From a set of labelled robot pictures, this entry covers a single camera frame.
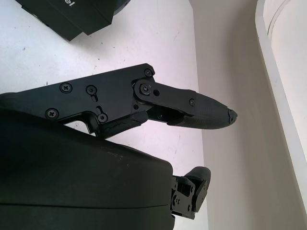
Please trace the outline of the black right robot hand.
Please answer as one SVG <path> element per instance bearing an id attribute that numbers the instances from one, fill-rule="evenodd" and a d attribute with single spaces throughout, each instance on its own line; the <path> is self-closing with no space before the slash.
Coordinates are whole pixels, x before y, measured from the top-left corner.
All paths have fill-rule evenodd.
<path id="1" fill-rule="evenodd" d="M 171 230 L 194 219 L 211 171 L 171 164 L 108 139 L 148 120 L 220 129 L 237 113 L 154 80 L 141 64 L 0 96 L 3 230 Z"/>

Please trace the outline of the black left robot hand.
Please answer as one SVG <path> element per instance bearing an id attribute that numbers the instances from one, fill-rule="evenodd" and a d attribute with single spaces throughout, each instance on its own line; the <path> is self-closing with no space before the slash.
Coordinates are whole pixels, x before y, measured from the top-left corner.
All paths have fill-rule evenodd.
<path id="1" fill-rule="evenodd" d="M 112 2 L 114 3 L 113 15 L 115 16 L 129 4 L 130 0 L 113 0 Z"/>

